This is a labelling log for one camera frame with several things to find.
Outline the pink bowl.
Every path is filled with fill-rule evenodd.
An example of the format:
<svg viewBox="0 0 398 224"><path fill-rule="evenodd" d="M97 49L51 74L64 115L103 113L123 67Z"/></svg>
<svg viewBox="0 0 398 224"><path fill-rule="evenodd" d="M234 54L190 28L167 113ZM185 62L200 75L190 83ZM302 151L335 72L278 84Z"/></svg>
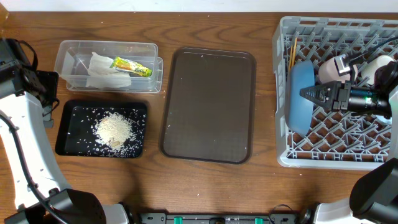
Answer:
<svg viewBox="0 0 398 224"><path fill-rule="evenodd" d="M358 68L356 65L351 67L348 64L346 55L339 55L324 62L319 70L318 76L321 83L339 81L345 83L351 80L351 75L357 77Z"/></svg>

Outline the large dark blue plate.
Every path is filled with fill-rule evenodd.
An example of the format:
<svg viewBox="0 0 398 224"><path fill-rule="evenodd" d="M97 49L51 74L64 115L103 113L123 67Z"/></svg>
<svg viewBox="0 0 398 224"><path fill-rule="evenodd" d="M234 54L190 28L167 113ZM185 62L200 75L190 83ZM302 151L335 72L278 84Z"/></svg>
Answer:
<svg viewBox="0 0 398 224"><path fill-rule="evenodd" d="M313 113L313 102L300 96L300 91L314 85L314 67L309 60L295 64L287 75L285 122L290 130L300 135L308 133Z"/></svg>

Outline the cream cup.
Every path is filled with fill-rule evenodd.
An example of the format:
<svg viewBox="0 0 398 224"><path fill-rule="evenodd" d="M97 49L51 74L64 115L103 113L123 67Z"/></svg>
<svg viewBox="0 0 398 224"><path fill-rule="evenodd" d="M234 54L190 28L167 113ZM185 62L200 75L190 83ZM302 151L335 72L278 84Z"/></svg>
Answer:
<svg viewBox="0 0 398 224"><path fill-rule="evenodd" d="M368 85L374 85L374 77L377 69L387 65L389 62L395 62L392 57L388 55L378 56L376 59L371 61L369 64L365 66L365 68L361 71L361 76L363 79L367 78Z"/></svg>

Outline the wooden chopstick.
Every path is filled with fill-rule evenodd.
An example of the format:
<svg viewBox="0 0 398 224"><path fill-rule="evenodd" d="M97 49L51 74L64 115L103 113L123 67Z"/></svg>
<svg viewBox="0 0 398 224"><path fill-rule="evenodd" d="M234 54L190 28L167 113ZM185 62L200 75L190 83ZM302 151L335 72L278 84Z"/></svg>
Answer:
<svg viewBox="0 0 398 224"><path fill-rule="evenodd" d="M289 54L288 73L290 72L290 69L291 69L292 57L293 57L293 51L294 51L294 43L295 43L295 41L292 40L292 44L290 46L290 54Z"/></svg>
<svg viewBox="0 0 398 224"><path fill-rule="evenodd" d="M297 38L295 38L294 41L295 41L295 43L294 43L294 51L293 51L291 69L293 68L294 63L295 63L295 53L296 53L296 49L297 49Z"/></svg>

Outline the white napkin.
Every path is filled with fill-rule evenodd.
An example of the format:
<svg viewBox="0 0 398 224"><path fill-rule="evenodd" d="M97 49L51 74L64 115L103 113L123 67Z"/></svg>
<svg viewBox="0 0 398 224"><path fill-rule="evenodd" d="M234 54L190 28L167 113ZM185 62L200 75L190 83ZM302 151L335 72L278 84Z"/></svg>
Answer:
<svg viewBox="0 0 398 224"><path fill-rule="evenodd" d="M93 52L88 67L86 87L124 88L131 85L130 75L111 68L113 59Z"/></svg>

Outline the yellow green snack wrapper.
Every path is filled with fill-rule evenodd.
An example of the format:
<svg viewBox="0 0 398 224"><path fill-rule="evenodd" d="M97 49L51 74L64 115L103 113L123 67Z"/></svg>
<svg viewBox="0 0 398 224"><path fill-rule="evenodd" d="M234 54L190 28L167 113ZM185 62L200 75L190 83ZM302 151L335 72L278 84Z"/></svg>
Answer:
<svg viewBox="0 0 398 224"><path fill-rule="evenodd" d="M140 75L142 77L150 77L152 75L151 69L143 66L140 63L121 57L116 57L113 60L110 68L116 69L121 72L135 73L136 75Z"/></svg>

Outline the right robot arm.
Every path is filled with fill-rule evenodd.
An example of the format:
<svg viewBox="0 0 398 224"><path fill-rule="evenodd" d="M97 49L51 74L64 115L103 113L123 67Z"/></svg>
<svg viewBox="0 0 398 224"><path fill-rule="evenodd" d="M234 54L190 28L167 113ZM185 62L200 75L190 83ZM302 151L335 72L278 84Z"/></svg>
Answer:
<svg viewBox="0 0 398 224"><path fill-rule="evenodd" d="M387 161L360 178L349 198L308 208L297 223L397 223L397 62L376 70L373 88L332 81L300 96L332 111L381 114L392 127Z"/></svg>

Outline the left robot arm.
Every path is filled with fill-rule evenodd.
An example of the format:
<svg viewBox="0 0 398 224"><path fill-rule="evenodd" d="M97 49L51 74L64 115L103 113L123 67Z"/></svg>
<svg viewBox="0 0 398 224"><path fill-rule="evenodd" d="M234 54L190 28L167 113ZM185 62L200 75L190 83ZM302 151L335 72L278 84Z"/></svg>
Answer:
<svg viewBox="0 0 398 224"><path fill-rule="evenodd" d="M102 205L73 190L45 129L58 106L56 72L38 70L22 40L1 39L1 140L12 170L17 212L5 223L133 223L122 203Z"/></svg>

